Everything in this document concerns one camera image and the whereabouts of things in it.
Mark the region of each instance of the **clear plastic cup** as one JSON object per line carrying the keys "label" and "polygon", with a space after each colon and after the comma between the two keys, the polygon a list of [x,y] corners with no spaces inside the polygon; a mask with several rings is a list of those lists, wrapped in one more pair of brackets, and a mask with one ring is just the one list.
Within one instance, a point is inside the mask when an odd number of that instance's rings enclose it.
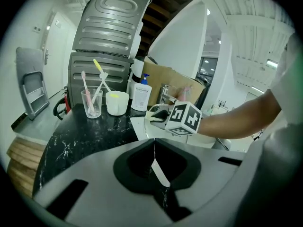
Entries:
{"label": "clear plastic cup", "polygon": [[98,118],[101,115],[103,91],[100,90],[97,93],[97,88],[98,87],[88,87],[88,94],[85,90],[81,91],[85,113],[90,119]]}

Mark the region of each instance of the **cube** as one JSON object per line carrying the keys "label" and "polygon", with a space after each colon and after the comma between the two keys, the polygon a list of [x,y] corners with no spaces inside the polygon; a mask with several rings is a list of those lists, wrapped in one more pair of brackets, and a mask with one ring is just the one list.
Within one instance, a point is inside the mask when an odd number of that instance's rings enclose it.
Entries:
{"label": "cube", "polygon": [[196,134],[201,122],[201,111],[190,102],[176,102],[165,130],[178,136]]}

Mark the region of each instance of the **black cable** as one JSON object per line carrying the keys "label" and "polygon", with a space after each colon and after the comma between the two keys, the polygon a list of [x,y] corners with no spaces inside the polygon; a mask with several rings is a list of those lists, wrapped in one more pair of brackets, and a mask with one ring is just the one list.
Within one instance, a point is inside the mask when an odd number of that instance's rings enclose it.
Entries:
{"label": "black cable", "polygon": [[221,145],[223,145],[223,147],[224,147],[225,150],[229,150],[229,149],[222,143],[222,141],[220,141],[218,138],[216,138],[216,140],[217,140]]}

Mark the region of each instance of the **door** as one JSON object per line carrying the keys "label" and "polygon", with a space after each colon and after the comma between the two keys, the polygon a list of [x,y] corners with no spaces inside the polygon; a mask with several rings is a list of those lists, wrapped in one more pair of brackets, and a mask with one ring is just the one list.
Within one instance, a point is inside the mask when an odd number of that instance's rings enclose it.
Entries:
{"label": "door", "polygon": [[63,89],[64,56],[71,25],[57,12],[50,26],[45,43],[43,76],[47,95],[50,98]]}

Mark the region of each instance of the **ceiling light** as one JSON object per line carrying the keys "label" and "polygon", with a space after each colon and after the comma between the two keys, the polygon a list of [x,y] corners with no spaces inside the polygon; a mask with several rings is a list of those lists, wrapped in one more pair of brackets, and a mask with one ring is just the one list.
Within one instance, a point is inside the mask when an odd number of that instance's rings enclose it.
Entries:
{"label": "ceiling light", "polygon": [[261,91],[261,90],[255,88],[255,87],[253,87],[253,86],[251,86],[251,88],[257,90],[257,91],[260,92],[260,93],[264,93],[263,91]]}
{"label": "ceiling light", "polygon": [[266,64],[270,65],[270,66],[273,66],[273,67],[276,67],[276,68],[278,67],[278,63],[275,63],[275,62],[270,61],[270,60],[267,60]]}

